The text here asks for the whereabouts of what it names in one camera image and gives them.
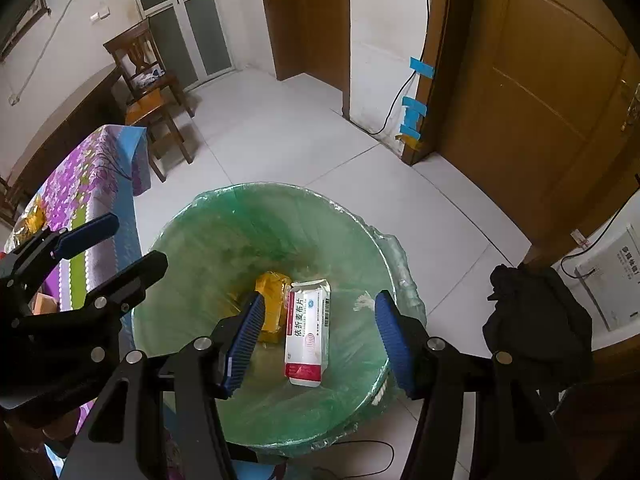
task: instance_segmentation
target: white door frame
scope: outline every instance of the white door frame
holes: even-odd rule
[[[155,14],[158,14],[160,12],[162,12],[163,10],[167,10],[169,7],[173,7],[174,8],[174,12],[175,12],[175,17],[178,20],[178,26],[180,27],[180,31],[182,33],[182,37],[184,38],[184,44],[187,47],[187,52],[189,54],[189,58],[191,59],[191,63],[193,65],[193,69],[195,70],[196,73],[196,77],[198,78],[195,82],[193,82],[192,84],[186,86],[184,89],[186,91],[191,90],[193,88],[196,88],[197,86],[200,86],[203,83],[206,83],[207,81],[210,81],[211,79],[214,79],[220,75],[223,75],[227,72],[231,72],[232,70],[235,70],[235,62],[234,59],[231,55],[231,52],[229,51],[229,43],[227,41],[227,34],[226,34],[226,30],[225,30],[225,24],[223,23],[221,17],[220,17],[220,10],[219,10],[219,6],[218,6],[218,1],[217,0],[213,0],[214,3],[216,4],[216,12],[218,14],[218,21],[220,22],[220,27],[222,29],[222,36],[225,40],[225,46],[226,46],[226,52],[229,56],[229,61],[231,62],[231,66],[229,68],[225,68],[222,70],[219,70],[216,73],[213,74],[207,74],[206,69],[204,68],[204,63],[202,62],[202,56],[200,56],[200,51],[198,49],[198,44],[196,43],[196,39],[195,36],[193,35],[193,29],[191,28],[191,22],[189,20],[189,16],[187,14],[187,10],[184,6],[185,1],[188,0],[167,0],[165,2],[162,2],[160,4],[157,4],[156,6],[153,6],[147,10],[145,10],[142,6],[142,1],[141,0],[136,0],[136,5],[138,6],[138,10],[140,12],[140,15],[143,17],[143,19],[145,18],[149,18],[150,16],[153,16]]]

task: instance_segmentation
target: green trash bag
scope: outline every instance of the green trash bag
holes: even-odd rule
[[[295,456],[328,446],[396,393],[373,312],[380,290],[426,324],[398,240],[301,187],[255,183],[203,193],[165,226],[153,248],[167,255],[169,268],[133,315],[136,347],[149,356],[209,335],[220,319],[238,312],[238,301],[267,270],[295,282],[329,281],[329,364],[322,383],[290,384],[284,343],[259,342],[242,387],[217,402],[225,438],[258,452]]]

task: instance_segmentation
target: floor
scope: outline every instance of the floor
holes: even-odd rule
[[[175,154],[163,160],[161,184],[136,198],[143,253],[162,227],[200,192],[230,184],[274,181],[298,184],[335,200],[404,247],[418,293],[426,305],[428,332],[461,352],[489,356],[482,325],[493,311],[486,300],[489,275],[499,264],[517,265],[529,241],[469,180],[439,155],[412,168],[385,146],[345,121],[339,91],[308,75],[285,82],[255,70],[222,76],[191,93],[191,120],[176,122],[194,153],[191,165]],[[399,478],[421,402],[395,400],[377,420],[346,440],[381,440],[395,459],[371,479]],[[465,397],[454,478],[468,478],[474,398]],[[390,449],[359,443],[320,450],[298,463],[332,470],[339,478],[383,470]]]

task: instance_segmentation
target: white wire on wall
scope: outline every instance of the white wire on wall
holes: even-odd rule
[[[17,94],[11,95],[11,97],[9,97],[9,104],[11,106],[14,106],[16,104],[18,104],[18,102],[20,102],[20,96],[22,95],[22,93],[24,92],[24,89],[27,88],[27,85],[29,84],[29,81],[31,80],[31,77],[33,77],[33,74],[36,72],[36,68],[38,67],[38,64],[40,63],[40,60],[42,59],[42,57],[44,56],[45,51],[47,50],[47,47],[49,46],[49,43],[51,42],[51,40],[53,39],[54,34],[56,33],[56,30],[58,30],[58,25],[60,24],[60,22],[62,21],[62,18],[65,17],[66,14],[66,10],[69,8],[69,6],[71,5],[71,2],[73,0],[69,0],[66,5],[65,8],[62,9],[62,13],[60,14],[60,17],[58,18],[58,20],[56,21],[56,24],[53,26],[53,29],[51,30],[51,34],[49,35],[49,37],[47,38],[47,41],[45,42],[44,46],[42,47],[42,51],[40,52],[40,55],[36,58],[35,63],[33,64],[33,68],[31,69],[31,71],[29,72],[29,75],[27,76],[27,79],[25,79],[24,84],[22,85],[22,87],[20,88],[20,90],[18,90]]]

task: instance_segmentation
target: silver screw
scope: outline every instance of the silver screw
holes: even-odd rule
[[[427,341],[427,346],[434,351],[440,351],[440,350],[444,350],[444,347],[447,344],[440,339],[439,337],[431,337],[428,341]]]
[[[104,296],[99,296],[98,298],[95,298],[95,301],[94,301],[95,308],[103,308],[106,304],[107,304],[107,298],[105,298]]]
[[[211,339],[208,337],[199,337],[193,342],[193,347],[196,350],[206,350],[211,346]]]
[[[101,346],[95,347],[91,350],[91,361],[94,363],[99,363],[104,359],[104,348]]]
[[[142,359],[142,352],[140,350],[132,350],[127,354],[126,359],[130,365],[135,364]]]
[[[495,355],[495,360],[501,365],[510,365],[513,363],[513,357],[511,357],[511,354],[508,352],[498,352]]]

